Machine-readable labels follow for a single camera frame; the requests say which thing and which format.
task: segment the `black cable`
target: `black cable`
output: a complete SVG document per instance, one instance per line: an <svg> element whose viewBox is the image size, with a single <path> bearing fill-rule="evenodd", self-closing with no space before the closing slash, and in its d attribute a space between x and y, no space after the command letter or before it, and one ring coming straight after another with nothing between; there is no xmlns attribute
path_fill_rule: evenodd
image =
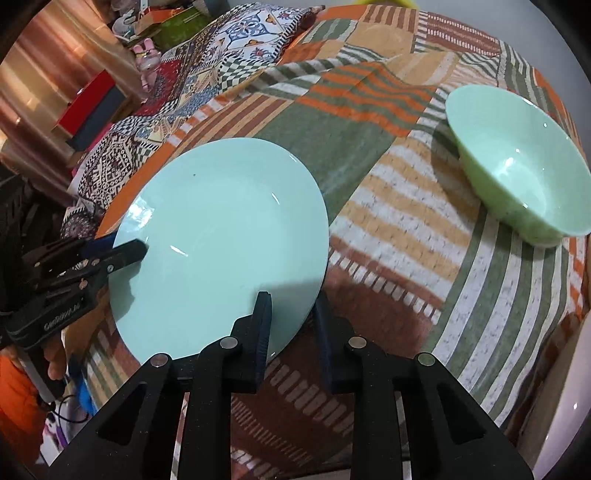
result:
<svg viewBox="0 0 591 480"><path fill-rule="evenodd" d="M61 428L60 420L67 421L68 423L85 423L85 422L87 422L89 420L90 415L88 413L86 413L86 417L84 417L83 420L72 420L72 419L67 419L67 418L61 416L61 407L62 407L62 405L66 402L66 400L68 398L72 398L72 397L75 397L75 396L76 395L72 394L72 395L66 395L64 398L62 398L61 399L61 402L60 402L60 406L57 407L57 411L56 411L55 406L54 406L52 412L57 417L57 426L59 426L59 428Z"/></svg>

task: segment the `orange clothing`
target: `orange clothing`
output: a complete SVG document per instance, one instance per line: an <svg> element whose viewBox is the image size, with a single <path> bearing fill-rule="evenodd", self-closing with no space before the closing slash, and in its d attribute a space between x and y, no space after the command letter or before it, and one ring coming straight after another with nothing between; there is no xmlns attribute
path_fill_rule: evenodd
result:
<svg viewBox="0 0 591 480"><path fill-rule="evenodd" d="M0 355L0 432L25 465L39 457L46 416L29 377Z"/></svg>

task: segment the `curtain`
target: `curtain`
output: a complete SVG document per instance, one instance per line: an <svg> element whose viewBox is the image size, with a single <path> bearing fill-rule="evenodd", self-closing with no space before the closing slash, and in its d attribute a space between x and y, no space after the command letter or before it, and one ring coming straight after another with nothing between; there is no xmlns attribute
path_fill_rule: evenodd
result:
<svg viewBox="0 0 591 480"><path fill-rule="evenodd" d="M133 54L112 35L92 0L53 0L0 64L0 161L64 205L72 149L51 133L76 93L102 70L142 95Z"/></svg>

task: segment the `pink toy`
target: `pink toy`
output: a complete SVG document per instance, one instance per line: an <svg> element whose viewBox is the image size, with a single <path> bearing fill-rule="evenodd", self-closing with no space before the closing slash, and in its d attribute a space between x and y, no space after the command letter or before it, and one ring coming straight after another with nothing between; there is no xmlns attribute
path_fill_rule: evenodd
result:
<svg viewBox="0 0 591 480"><path fill-rule="evenodd" d="M146 38L142 43L135 45L133 51L135 65L142 74L142 87L149 92L156 83L162 54L156 50L151 38Z"/></svg>

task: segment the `metal rivet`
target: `metal rivet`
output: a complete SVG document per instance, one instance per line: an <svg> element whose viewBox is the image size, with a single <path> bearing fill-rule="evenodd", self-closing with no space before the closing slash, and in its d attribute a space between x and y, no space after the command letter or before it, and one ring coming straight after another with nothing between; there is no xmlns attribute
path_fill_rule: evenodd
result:
<svg viewBox="0 0 591 480"><path fill-rule="evenodd" d="M430 353L420 353L418 362L425 367L430 367L431 365L435 365L435 357Z"/></svg>
<svg viewBox="0 0 591 480"><path fill-rule="evenodd" d="M238 340L234 337L224 337L220 340L220 346L228 350L234 348L236 345L238 345Z"/></svg>
<svg viewBox="0 0 591 480"><path fill-rule="evenodd" d="M150 359L150 364L152 367L163 367L168 363L168 355L164 353L157 353Z"/></svg>
<svg viewBox="0 0 591 480"><path fill-rule="evenodd" d="M349 345L352 348L365 348L367 344L367 340L363 337L351 337L349 339Z"/></svg>

